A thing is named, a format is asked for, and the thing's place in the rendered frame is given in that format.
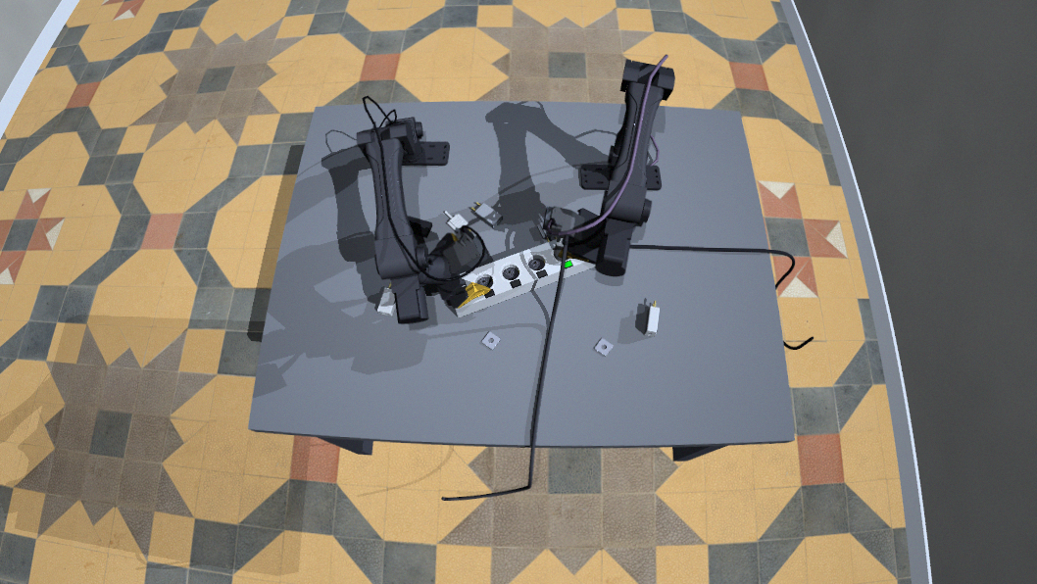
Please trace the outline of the white plug with two brass pins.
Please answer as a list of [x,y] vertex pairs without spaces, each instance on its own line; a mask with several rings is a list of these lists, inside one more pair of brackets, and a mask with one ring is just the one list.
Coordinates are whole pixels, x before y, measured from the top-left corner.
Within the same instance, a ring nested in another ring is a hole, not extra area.
[[654,337],[655,334],[657,333],[658,312],[660,308],[656,308],[656,300],[655,300],[654,304],[652,304],[652,307],[650,307],[649,311],[647,312],[644,335]]
[[537,225],[537,228],[538,228],[538,230],[539,230],[539,232],[540,232],[541,237],[542,237],[542,238],[546,238],[546,241],[548,241],[548,242],[550,242],[550,241],[549,241],[549,235],[546,235],[546,230],[543,230],[543,229],[542,229],[542,228],[543,228],[543,223],[544,223],[544,219],[542,218],[542,216],[541,216],[541,214],[540,214],[540,213],[538,214],[538,216],[539,216],[539,217],[540,217],[540,219],[542,220],[542,223],[538,224],[538,225]]
[[383,290],[377,308],[380,315],[393,316],[393,313],[395,311],[396,307],[395,296],[390,289],[390,287],[391,283],[389,284],[389,287],[385,288],[385,290]]

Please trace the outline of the grey plug with two brass pins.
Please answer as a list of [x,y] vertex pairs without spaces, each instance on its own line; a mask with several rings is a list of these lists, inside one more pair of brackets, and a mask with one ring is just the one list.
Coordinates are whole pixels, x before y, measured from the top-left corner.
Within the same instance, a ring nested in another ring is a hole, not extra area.
[[480,203],[478,202],[476,203],[480,207],[477,210],[473,207],[471,208],[475,210],[475,215],[481,220],[484,220],[484,222],[487,223],[491,226],[491,228],[495,228],[501,222],[501,220],[503,220],[502,215],[500,215],[495,210],[491,208],[488,205],[486,205],[486,203],[482,203],[482,205],[480,205]]

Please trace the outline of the white plug with two brass prongs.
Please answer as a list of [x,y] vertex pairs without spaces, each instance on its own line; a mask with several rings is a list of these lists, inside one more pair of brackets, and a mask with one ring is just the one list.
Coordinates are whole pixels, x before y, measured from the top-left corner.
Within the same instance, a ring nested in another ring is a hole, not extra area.
[[460,228],[463,225],[465,226],[469,225],[468,221],[464,220],[459,214],[452,217],[448,212],[445,211],[444,213],[450,218],[449,222],[447,223],[453,230],[455,230],[455,228]]

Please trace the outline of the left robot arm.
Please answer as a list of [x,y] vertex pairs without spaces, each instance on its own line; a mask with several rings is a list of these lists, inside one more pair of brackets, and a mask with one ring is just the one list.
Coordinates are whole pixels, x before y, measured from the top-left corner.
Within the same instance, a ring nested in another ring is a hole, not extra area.
[[620,88],[626,94],[626,111],[615,146],[611,145],[610,165],[580,166],[580,187],[584,190],[605,190],[600,217],[627,180],[616,205],[597,224],[602,238],[595,269],[607,276],[622,276],[625,273],[634,227],[642,227],[652,208],[652,201],[645,199],[646,192],[662,188],[658,166],[647,165],[646,168],[647,152],[658,105],[671,95],[675,75],[672,68],[658,67],[651,84],[646,85],[655,67],[647,63],[637,64],[637,61],[630,63],[626,59]]

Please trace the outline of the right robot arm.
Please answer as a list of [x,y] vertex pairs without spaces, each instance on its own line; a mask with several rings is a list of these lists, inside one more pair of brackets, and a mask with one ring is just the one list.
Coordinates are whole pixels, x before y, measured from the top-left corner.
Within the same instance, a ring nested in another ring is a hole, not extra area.
[[[427,273],[429,263],[426,250],[418,247],[408,220],[403,166],[446,166],[450,150],[449,142],[420,141],[422,126],[415,122],[415,117],[393,124],[386,122],[385,127],[377,127],[379,137],[375,129],[357,133],[357,145],[370,161],[374,185],[375,266],[382,280],[390,278],[400,324],[428,319],[425,293],[420,285],[427,276],[411,256]],[[395,237],[394,228],[411,256]]]

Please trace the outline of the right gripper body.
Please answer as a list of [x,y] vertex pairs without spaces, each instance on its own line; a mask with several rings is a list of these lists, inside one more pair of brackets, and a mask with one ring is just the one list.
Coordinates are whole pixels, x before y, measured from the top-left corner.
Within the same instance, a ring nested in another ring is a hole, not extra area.
[[[435,250],[430,255],[427,255],[429,275],[443,279],[457,277],[460,275],[459,269],[479,258],[480,255],[475,246],[474,238],[470,237],[465,230],[461,233],[454,232],[457,234],[457,242],[454,242],[451,233],[446,233],[445,237],[437,242]],[[451,281],[437,281],[427,277],[422,284],[436,284],[441,299],[450,300],[452,307],[457,309],[469,297],[466,289],[457,294],[457,289],[463,288],[465,283],[463,278]]]

